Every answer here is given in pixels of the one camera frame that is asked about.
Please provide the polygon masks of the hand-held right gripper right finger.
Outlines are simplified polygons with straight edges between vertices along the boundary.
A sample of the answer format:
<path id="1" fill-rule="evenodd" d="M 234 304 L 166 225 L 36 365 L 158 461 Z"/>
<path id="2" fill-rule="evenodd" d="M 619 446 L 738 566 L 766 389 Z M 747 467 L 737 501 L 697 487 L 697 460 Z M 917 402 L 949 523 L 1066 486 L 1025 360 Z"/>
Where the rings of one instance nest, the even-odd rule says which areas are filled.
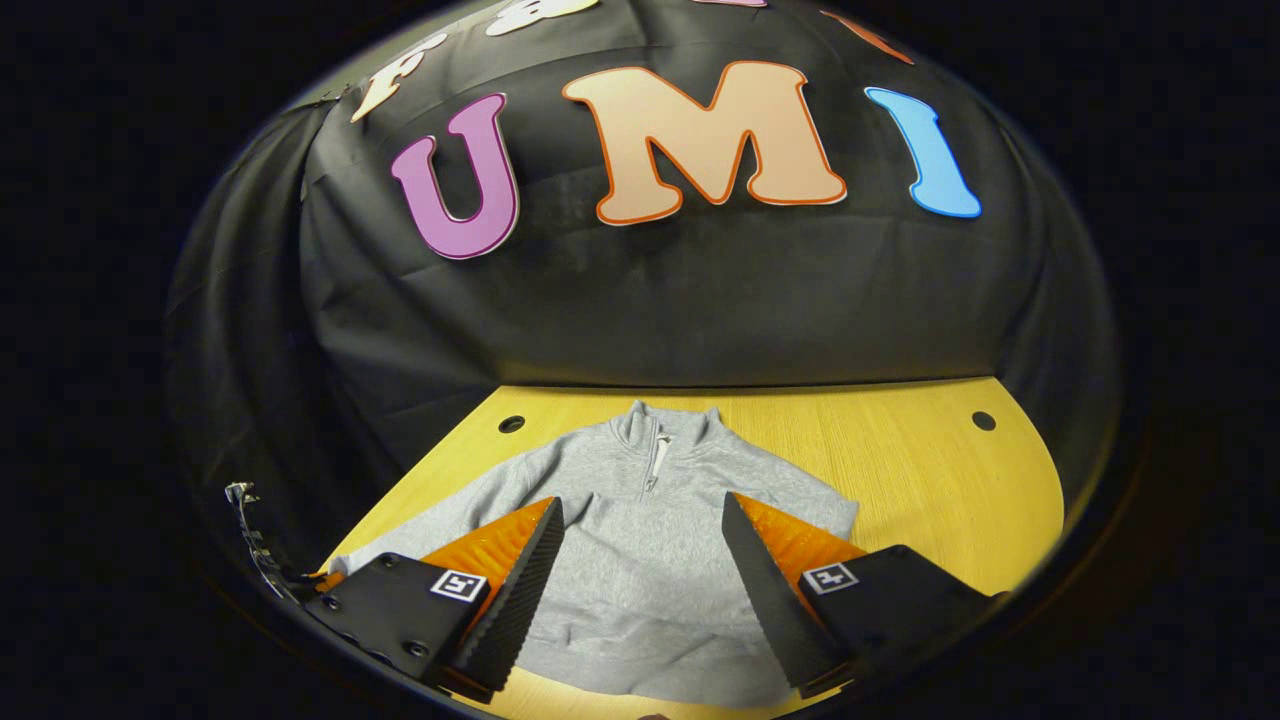
<path id="1" fill-rule="evenodd" d="M 721 532 L 768 646 L 803 698 L 887 685 L 1000 601 L 905 544 L 865 551 L 737 492 L 724 496 Z"/>

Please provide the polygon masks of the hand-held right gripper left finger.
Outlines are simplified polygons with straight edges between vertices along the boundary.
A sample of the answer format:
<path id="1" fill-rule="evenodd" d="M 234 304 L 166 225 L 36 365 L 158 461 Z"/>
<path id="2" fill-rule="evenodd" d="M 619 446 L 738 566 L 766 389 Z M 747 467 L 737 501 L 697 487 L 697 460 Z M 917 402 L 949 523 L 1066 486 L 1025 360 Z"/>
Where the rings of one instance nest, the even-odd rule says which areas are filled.
<path id="1" fill-rule="evenodd" d="M 479 703 L 506 688 L 564 538 L 544 498 L 421 557 L 332 571 L 305 612 L 371 660 Z"/>

